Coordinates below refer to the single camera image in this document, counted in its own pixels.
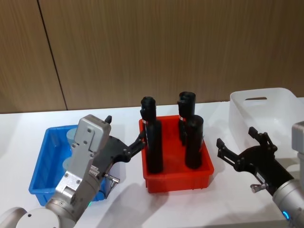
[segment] red plastic bin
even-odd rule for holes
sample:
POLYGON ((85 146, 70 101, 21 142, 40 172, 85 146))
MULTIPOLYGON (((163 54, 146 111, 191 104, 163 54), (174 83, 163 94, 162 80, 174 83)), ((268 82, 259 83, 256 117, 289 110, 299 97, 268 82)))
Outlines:
MULTIPOLYGON (((185 147, 179 139, 178 115, 157 117, 162 123, 163 172, 152 174, 147 170, 146 150, 142 150, 142 170, 149 193, 168 192, 208 187, 214 168, 205 143, 202 144, 202 165, 196 170, 185 165, 185 147)), ((139 121, 140 131, 144 129, 139 121)))

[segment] metal screw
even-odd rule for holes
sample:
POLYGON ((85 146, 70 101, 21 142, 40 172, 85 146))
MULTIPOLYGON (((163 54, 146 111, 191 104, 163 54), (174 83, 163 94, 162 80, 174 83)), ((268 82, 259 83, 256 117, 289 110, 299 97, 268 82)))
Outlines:
POLYGON ((251 190, 253 193, 257 193, 258 191, 264 190, 266 188, 268 188, 268 184, 264 183, 264 184, 252 184, 250 185, 251 190))

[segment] blue led light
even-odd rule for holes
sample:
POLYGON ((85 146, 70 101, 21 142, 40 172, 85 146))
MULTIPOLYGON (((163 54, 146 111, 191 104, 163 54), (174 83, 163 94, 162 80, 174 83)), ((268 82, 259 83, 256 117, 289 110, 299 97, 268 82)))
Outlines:
POLYGON ((283 211, 282 213, 287 220, 290 219, 289 214, 286 211, 283 211))

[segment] black cap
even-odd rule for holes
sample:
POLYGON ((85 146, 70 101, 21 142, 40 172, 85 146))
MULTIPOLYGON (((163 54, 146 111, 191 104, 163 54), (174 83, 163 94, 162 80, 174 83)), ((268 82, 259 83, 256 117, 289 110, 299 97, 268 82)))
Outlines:
POLYGON ((142 101, 141 115, 142 119, 148 122, 156 120, 156 102, 153 97, 145 96, 142 101))
POLYGON ((195 111, 195 93, 181 92, 180 100, 177 102, 179 106, 179 114, 182 118, 190 118, 195 111))
POLYGON ((189 127, 192 129, 202 128, 203 125, 204 125, 204 119, 202 117, 200 117, 199 115, 193 115, 186 122, 186 127, 189 127))

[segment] bin handle hole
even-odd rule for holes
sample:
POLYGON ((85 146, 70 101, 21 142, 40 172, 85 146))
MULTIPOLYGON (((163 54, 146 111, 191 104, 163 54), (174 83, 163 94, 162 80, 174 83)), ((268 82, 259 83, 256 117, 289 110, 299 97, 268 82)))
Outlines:
POLYGON ((261 96, 261 97, 252 97, 245 99, 245 101, 252 101, 252 100, 267 100, 267 97, 261 96))

